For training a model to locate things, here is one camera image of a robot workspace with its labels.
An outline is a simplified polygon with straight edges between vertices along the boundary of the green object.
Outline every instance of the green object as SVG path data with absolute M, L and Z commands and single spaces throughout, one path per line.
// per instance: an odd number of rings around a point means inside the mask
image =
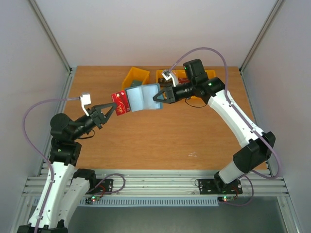
M 132 81 L 132 84 L 131 84 L 131 87 L 134 87 L 134 86 L 141 86 L 142 84 L 142 81 L 139 81 L 139 80 L 133 80 Z
M 101 199 L 101 197 L 98 196 L 93 196 L 92 197 L 92 201 L 99 201 Z

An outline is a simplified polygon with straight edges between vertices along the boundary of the black mounting plate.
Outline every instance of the black mounting plate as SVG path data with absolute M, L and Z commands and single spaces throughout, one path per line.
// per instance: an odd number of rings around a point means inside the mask
M 227 187 L 223 189 L 223 192 L 219 192 L 214 184 L 214 179 L 197 179 L 196 183 L 198 183 L 200 194 L 236 194 L 236 191 L 232 189 L 235 187 L 239 194 L 243 193 L 241 181 L 236 179 L 230 183 Z
M 102 179 L 96 179 L 96 183 L 99 183 Z M 106 192 L 111 192 L 113 189 L 113 179 L 105 179 L 101 184 L 106 190 Z M 95 194 L 95 193 L 101 193 L 103 192 L 103 189 L 101 187 L 97 187 L 88 194 Z

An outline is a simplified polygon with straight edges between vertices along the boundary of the cable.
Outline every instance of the cable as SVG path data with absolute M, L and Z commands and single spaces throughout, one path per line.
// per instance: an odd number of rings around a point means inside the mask
M 198 181 L 199 179 L 196 179 L 195 181 L 194 181 L 194 185 L 195 186 L 197 186 L 197 187 L 199 187 L 198 185 L 196 185 L 196 181 Z
M 192 49 L 189 52 L 185 53 L 183 56 L 181 56 L 174 63 L 174 65 L 169 69 L 169 72 L 171 72 L 175 68 L 175 66 L 178 65 L 178 63 L 181 62 L 181 60 L 183 60 L 186 56 L 188 56 L 190 53 L 198 51 L 198 50 L 209 50 L 209 51 L 212 51 L 212 52 L 216 53 L 221 58 L 221 60 L 223 61 L 223 64 L 224 64 L 224 67 L 225 67 L 225 98 L 226 98 L 226 100 L 229 103 L 231 103 L 231 100 L 230 100 L 230 98 L 228 96 L 228 84 L 229 84 L 229 70 L 228 70 L 228 66 L 227 66 L 227 63 L 225 61 L 225 58 L 217 50 L 212 49 L 212 48 L 208 48 L 208 47 L 199 47 L 199 48 L 196 48 L 196 49 Z M 275 176 L 265 176 L 265 175 L 255 171 L 255 170 L 252 170 L 252 172 L 256 173 L 257 175 L 259 175 L 259 176 L 261 176 L 263 178 L 269 179 L 269 180 L 276 179 L 277 177 L 280 176 L 280 173 L 281 173 L 281 170 L 282 170 L 281 162 L 280 162 L 280 159 L 279 159 L 276 151 L 270 146 L 270 144 L 266 140 L 264 140 L 264 138 L 256 130 L 253 129 L 252 125 L 246 120 L 246 118 L 242 115 L 242 113 L 238 110 L 238 108 L 234 104 L 230 104 L 230 106 L 234 109 L 234 111 L 236 111 L 236 113 L 246 123 L 246 125 L 250 128 L 250 130 L 268 147 L 268 149 L 272 152 L 272 154 L 276 158 L 278 169 L 277 169 L 277 172 L 276 172 Z
M 84 140 L 84 139 L 89 139 L 95 136 L 95 131 L 93 129 L 91 129 L 91 131 L 93 131 L 93 135 L 92 136 L 88 136 L 88 137 L 79 137 L 78 139 L 80 140 Z
M 234 186 L 232 186 L 232 189 L 236 192 L 236 195 L 235 195 L 235 197 L 233 198 L 233 200 L 235 200 L 236 198 L 238 198 L 239 192 L 238 192 L 238 190 L 237 190 Z
M 103 189 L 101 196 L 99 197 L 99 198 L 102 198 L 104 196 L 104 193 L 106 192 L 106 189 L 104 186 L 101 186 L 101 185 L 99 185 L 99 187 Z
M 97 188 L 98 186 L 100 186 L 101 183 L 102 183 L 105 179 L 107 179 L 107 178 L 109 178 L 109 177 L 111 177 L 111 176 L 120 176 L 120 177 L 123 179 L 122 187 L 119 188 L 119 189 L 116 190 L 116 191 L 105 192 L 104 194 L 118 193 L 118 192 L 120 192 L 121 190 L 123 190 L 124 187 L 125 187 L 125 183 L 126 183 L 125 177 L 124 177 L 122 174 L 120 174 L 120 173 L 112 173 L 112 174 L 107 175 L 107 176 L 105 176 L 104 178 L 102 178 L 101 181 L 99 181 L 98 184 L 97 184 L 93 189 L 88 190 L 87 194 L 88 194 L 89 192 L 92 192 L 95 188 Z
M 189 103 L 187 102 L 187 99 L 185 99 L 185 103 L 186 103 L 187 105 L 193 107 L 193 108 L 204 108 L 204 107 L 207 105 L 207 104 L 205 104 L 205 105 L 203 105 L 203 106 L 193 106 L 193 105 L 191 105 L 191 104 L 189 104 Z
M 233 205 L 233 206 L 246 206 L 246 205 L 248 205 L 249 203 L 251 203 L 253 201 L 253 197 L 254 197 L 254 186 L 253 186 L 253 183 L 247 176 L 244 176 L 244 177 L 249 181 L 249 183 L 251 185 L 252 195 L 251 195 L 250 199 L 246 203 L 244 203 L 244 204 L 234 204 L 234 203 L 230 203 L 230 202 L 220 202 L 220 203 L 227 204 L 227 205 Z
M 68 100 L 78 100 L 79 98 L 68 98 L 68 99 L 50 99 L 50 100 L 43 100 L 43 101 L 40 101 L 38 103 L 35 103 L 34 105 L 32 105 L 30 108 L 27 109 L 27 111 L 25 112 L 24 114 L 24 117 L 23 117 L 23 120 L 22 120 L 22 131 L 23 131 L 23 134 L 24 134 L 24 137 L 26 139 L 26 141 L 28 142 L 28 144 L 36 151 L 38 152 L 38 154 L 41 156 L 41 158 L 44 160 L 44 162 L 46 162 L 46 164 L 48 165 L 49 169 L 50 169 L 50 172 L 51 172 L 51 182 L 49 184 L 49 187 L 47 189 L 47 192 L 46 192 L 46 195 L 43 199 L 43 202 L 42 202 L 42 206 L 41 206 L 41 209 L 39 211 L 39 218 L 36 222 L 36 225 L 35 225 L 35 231 L 34 233 L 37 233 L 38 232 L 38 228 L 39 228 L 39 224 L 40 224 L 40 220 L 41 220 L 41 215 L 43 213 L 43 210 L 44 210 L 44 207 L 47 203 L 47 200 L 48 200 L 48 197 L 49 197 L 49 194 L 50 194 L 50 191 L 51 191 L 51 188 L 52 188 L 52 184 L 53 184 L 53 181 L 54 181 L 54 170 L 53 170 L 53 167 L 51 165 L 51 163 L 49 162 L 49 160 L 43 155 L 43 153 L 41 151 L 38 150 L 37 147 L 35 147 L 35 145 L 31 142 L 31 140 L 29 139 L 28 135 L 27 135 L 27 132 L 26 132 L 26 118 L 27 118 L 27 115 L 30 113 L 30 111 L 32 109 L 34 109 L 35 107 L 37 107 L 38 105 L 41 105 L 43 103 L 48 103 L 48 102 L 56 102 L 56 101 L 68 101 Z

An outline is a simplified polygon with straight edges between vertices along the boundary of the white wall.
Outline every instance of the white wall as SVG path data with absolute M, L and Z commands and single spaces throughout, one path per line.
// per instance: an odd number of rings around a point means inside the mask
M 303 232 L 311 221 L 311 1 L 286 0 L 244 72 L 260 126 L 276 150 Z
M 23 138 L 24 112 L 40 100 L 57 98 L 66 70 L 28 1 L 0 3 L 0 232 L 9 232 L 29 175 L 39 157 Z M 43 148 L 56 104 L 38 107 L 27 120 L 30 138 Z
M 212 47 L 240 66 L 275 0 L 37 0 L 72 67 L 173 64 Z M 222 65 L 200 51 L 206 66 Z

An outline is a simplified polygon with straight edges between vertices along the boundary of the light blue object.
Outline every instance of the light blue object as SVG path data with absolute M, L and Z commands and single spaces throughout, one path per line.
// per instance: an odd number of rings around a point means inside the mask
M 39 197 L 36 197 L 33 206 L 37 206 Z M 218 206 L 217 197 L 108 197 L 103 196 L 91 205 L 80 200 L 83 207 L 202 207 Z
M 153 96 L 155 96 L 160 91 L 160 84 L 158 83 L 130 87 L 125 91 L 132 112 L 144 109 L 163 108 L 163 103 L 153 100 Z

